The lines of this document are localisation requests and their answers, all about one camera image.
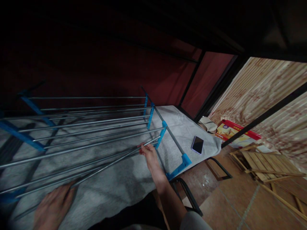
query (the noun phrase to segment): wooden frame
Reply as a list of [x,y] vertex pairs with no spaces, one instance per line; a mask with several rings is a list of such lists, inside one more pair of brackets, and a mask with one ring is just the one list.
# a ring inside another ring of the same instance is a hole
[[[300,198],[298,198],[293,192],[291,192],[289,189],[285,188],[284,186],[282,186],[281,184],[278,184],[278,183],[271,183],[271,188],[272,189],[269,189],[268,187],[266,187],[265,185],[261,184],[260,182],[257,181],[257,183],[262,187],[264,188],[266,191],[268,191],[269,193],[271,193],[273,196],[275,196],[280,202],[282,202],[284,205],[286,205],[288,208],[290,208],[293,212],[295,212],[297,215],[299,215],[300,217],[302,217],[304,220],[307,221],[307,216],[305,215],[305,211],[302,207],[302,203],[306,203],[306,201],[304,200],[301,200]],[[279,196],[276,192],[276,188],[275,188],[275,184],[278,185],[279,187],[281,187],[282,189],[284,189],[285,191],[287,191],[288,193],[290,193],[295,201],[296,201],[296,204],[297,204],[297,208],[293,207],[290,203],[288,203],[286,200],[284,200],[281,196]]]

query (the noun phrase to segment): gray fleece blanket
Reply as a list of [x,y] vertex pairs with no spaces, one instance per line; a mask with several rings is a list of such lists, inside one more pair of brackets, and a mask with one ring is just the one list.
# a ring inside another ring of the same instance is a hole
[[[180,143],[182,149],[189,156],[192,161],[192,165],[190,165],[185,170],[193,167],[199,162],[207,159],[208,157],[217,155],[221,150],[221,140],[215,137],[212,137],[208,133],[206,133],[202,128],[192,122],[189,118],[187,118],[183,113],[181,113],[174,106],[162,106],[157,107],[159,112],[161,113],[164,120],[167,122],[174,136]],[[34,121],[34,120],[14,120],[14,123],[18,127],[25,126],[28,123],[35,122],[36,127],[44,127],[46,124],[42,121]],[[67,119],[64,124],[69,123],[81,123],[84,121],[76,121],[75,119]],[[91,130],[99,127],[107,127],[112,126],[112,124],[102,125],[88,125],[88,126],[75,126],[59,129],[57,135],[74,133],[78,131]],[[104,135],[107,133],[114,133],[119,131],[125,131],[129,129],[137,129],[145,127],[145,125],[127,127],[120,130],[110,130],[104,132],[96,132],[81,136],[70,136],[66,138],[58,138],[54,139],[52,145],[70,142],[75,140],[80,140],[84,138],[95,137],[99,135]],[[150,129],[162,127],[162,122],[159,116],[154,112],[152,124]],[[132,133],[143,132],[145,130],[135,131]],[[31,135],[34,138],[39,137],[47,137],[51,135],[52,130],[43,130],[32,132]],[[160,132],[152,133],[153,137],[159,135]],[[199,155],[191,150],[191,145],[194,139],[194,136],[198,136],[204,140],[203,145],[203,154]],[[9,134],[2,131],[0,132],[0,144],[3,144],[6,139],[9,137]],[[47,159],[43,159],[36,170],[33,179],[40,178],[42,176],[46,176],[52,172],[60,171],[68,167],[72,167],[83,162],[93,160],[96,158],[100,158],[102,156],[107,156],[113,154],[115,152],[120,152],[126,150],[128,148],[135,147],[141,142],[146,142],[151,139],[149,134],[145,134],[142,136],[125,139],[122,141],[117,141],[114,143],[99,145],[96,147],[92,147],[89,149],[79,150],[71,153],[67,153],[57,157],[51,157]],[[61,146],[56,148],[51,148],[48,150],[47,154],[56,152],[59,150],[77,147],[85,144],[95,143],[102,141],[101,139],[76,143],[70,146]],[[174,143],[173,139],[169,135],[168,131],[166,131],[165,136],[161,142],[159,147],[159,152],[162,158],[162,161],[168,172],[172,172],[176,169],[181,163],[181,153]],[[13,160],[33,157],[38,154],[38,151],[35,150],[30,145],[24,143],[19,149],[18,153],[15,155]],[[101,162],[98,164],[94,164],[92,166],[88,166],[82,168],[77,171],[73,171],[69,174],[76,173],[78,171],[83,171],[87,168],[92,168],[102,164]],[[0,178],[0,187],[1,189],[9,188],[18,184],[21,184],[27,172],[32,167],[33,163],[26,163],[22,165],[17,165],[13,167],[6,168]],[[52,180],[59,179],[63,176],[55,177],[53,179],[45,181],[45,183],[50,182]],[[24,212],[28,208],[33,205],[38,204],[44,196],[52,191],[54,188],[61,184],[57,184],[46,189],[42,189],[35,193],[29,194],[23,197],[18,206],[16,207],[12,218],[16,215]],[[29,186],[27,190],[33,189],[37,187],[38,184]],[[137,155],[132,158],[128,158],[120,163],[106,169],[105,171],[95,175],[89,180],[82,183],[77,191],[74,203],[72,204],[70,211],[65,217],[63,223],[60,226],[60,229],[88,229],[93,224],[101,221],[106,217],[111,217],[117,213],[119,213],[122,209],[127,206],[131,206],[141,201],[149,192],[155,189],[155,185],[152,181],[150,172],[147,168],[146,159],[142,155]],[[32,229],[34,219],[34,212],[23,217],[22,219],[11,222],[11,225],[14,229]]]

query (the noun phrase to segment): person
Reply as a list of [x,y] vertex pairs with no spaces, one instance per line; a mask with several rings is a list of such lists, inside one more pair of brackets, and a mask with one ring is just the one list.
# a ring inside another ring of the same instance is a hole
[[[143,144],[141,143],[139,152],[146,157],[147,166],[156,185],[169,228],[171,230],[211,229],[197,213],[187,212],[161,169],[155,148],[151,144],[146,146]],[[33,230],[57,230],[59,228],[73,201],[75,188],[70,189],[72,184],[73,182],[60,186],[46,195],[35,212]],[[147,195],[138,204],[125,208],[114,217],[105,218],[100,223],[93,225],[90,230],[167,229],[161,211],[155,202],[152,205],[152,200],[153,198]]]

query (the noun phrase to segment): hand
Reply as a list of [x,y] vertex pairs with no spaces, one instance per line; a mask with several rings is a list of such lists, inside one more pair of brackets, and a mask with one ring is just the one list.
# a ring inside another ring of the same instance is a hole
[[146,157],[147,167],[149,171],[153,174],[156,171],[162,171],[157,157],[156,149],[152,146],[152,144],[148,144],[144,146],[144,142],[141,143],[141,149],[139,150],[141,155]]
[[74,183],[62,185],[48,193],[37,207],[34,215],[33,230],[57,230],[66,216],[73,200]]

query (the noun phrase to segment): gray sleeve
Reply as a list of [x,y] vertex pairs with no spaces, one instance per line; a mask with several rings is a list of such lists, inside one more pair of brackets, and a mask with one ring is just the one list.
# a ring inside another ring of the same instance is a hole
[[212,228],[196,212],[189,211],[180,224],[180,230],[212,230]]

